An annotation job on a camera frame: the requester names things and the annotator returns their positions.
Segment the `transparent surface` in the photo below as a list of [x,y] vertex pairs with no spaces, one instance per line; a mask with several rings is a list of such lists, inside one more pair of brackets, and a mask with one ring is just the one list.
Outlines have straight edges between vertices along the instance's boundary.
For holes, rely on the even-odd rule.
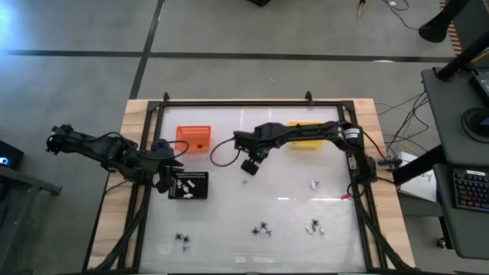
[[[174,140],[179,125],[211,125],[214,148],[233,131],[253,131],[269,121],[337,120],[336,107],[165,108],[161,137]],[[233,146],[222,145],[214,161],[234,159]],[[345,153],[334,144],[273,149],[256,176],[240,168],[246,154],[225,168],[214,166],[209,155],[179,157],[186,171],[209,171],[208,199],[169,200],[167,193],[151,193],[142,273],[365,271],[353,201],[340,200],[349,184]],[[319,181],[316,189],[313,180]],[[324,235],[319,229],[308,234],[312,218]],[[268,223],[271,236],[251,233],[260,222]],[[177,232],[190,237],[185,251],[175,241]]]

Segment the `black keyboard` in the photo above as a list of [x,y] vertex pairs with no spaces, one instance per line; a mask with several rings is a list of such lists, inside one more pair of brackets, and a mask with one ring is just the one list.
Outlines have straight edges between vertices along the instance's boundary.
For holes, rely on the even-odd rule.
[[455,207],[489,212],[489,176],[453,172]]

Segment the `gray floor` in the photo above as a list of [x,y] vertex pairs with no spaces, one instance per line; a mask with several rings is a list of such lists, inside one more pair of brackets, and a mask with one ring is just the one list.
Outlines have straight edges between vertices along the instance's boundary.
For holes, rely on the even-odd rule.
[[[0,1],[0,49],[142,51],[157,0]],[[314,53],[394,57],[451,57],[446,41],[428,44],[402,26],[380,0],[272,0],[264,9],[245,0],[167,0],[153,51]],[[420,26],[438,0],[410,0],[403,13]],[[107,177],[78,155],[46,153],[53,125],[71,124],[90,134],[117,131],[139,58],[14,57],[0,55],[0,139],[26,152],[22,170],[63,185],[60,197],[41,196],[25,233],[19,267],[36,274],[79,271]],[[278,60],[149,59],[139,99],[374,98],[397,104],[423,91],[420,70],[442,64]],[[382,111],[387,107],[377,105]],[[429,107],[419,115],[433,124]],[[405,112],[380,116],[393,134]],[[421,129],[413,123],[407,134]],[[434,130],[414,138],[430,149]],[[436,218],[409,217],[417,266],[424,270],[484,271],[487,261],[457,258],[433,247]]]

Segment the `orange container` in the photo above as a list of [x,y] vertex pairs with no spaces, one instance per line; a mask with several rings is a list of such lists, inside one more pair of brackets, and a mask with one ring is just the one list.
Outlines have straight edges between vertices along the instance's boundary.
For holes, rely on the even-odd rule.
[[[189,143],[187,153],[207,152],[211,147],[210,126],[178,126],[176,128],[176,140]],[[184,151],[186,144],[175,143],[175,150]]]

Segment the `yellow container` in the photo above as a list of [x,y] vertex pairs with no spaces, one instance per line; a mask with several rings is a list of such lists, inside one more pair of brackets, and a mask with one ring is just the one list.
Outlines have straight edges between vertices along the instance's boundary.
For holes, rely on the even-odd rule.
[[[322,124],[323,122],[297,122],[297,121],[292,121],[289,122],[289,126],[295,126],[295,125],[318,125]],[[324,145],[325,140],[321,141],[292,141],[288,142],[289,146],[293,149],[317,149],[320,148]]]

